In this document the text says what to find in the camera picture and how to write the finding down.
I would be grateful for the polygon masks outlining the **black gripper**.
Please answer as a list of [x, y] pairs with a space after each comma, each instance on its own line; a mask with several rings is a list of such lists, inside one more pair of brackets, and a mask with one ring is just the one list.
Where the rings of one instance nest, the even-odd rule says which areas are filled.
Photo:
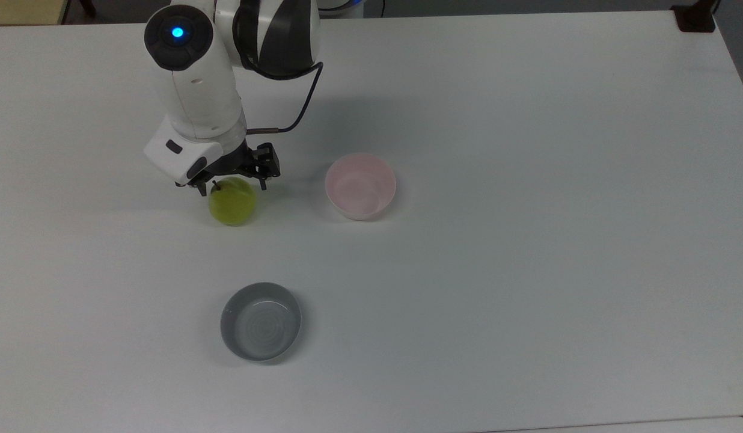
[[207, 197], [207, 183], [216, 176], [245, 176], [259, 181], [260, 189], [267, 190], [267, 181], [281, 175], [278, 155], [272, 143], [259, 145], [255, 150], [245, 141], [231, 153], [215, 162], [201, 158], [190, 170], [188, 185]]

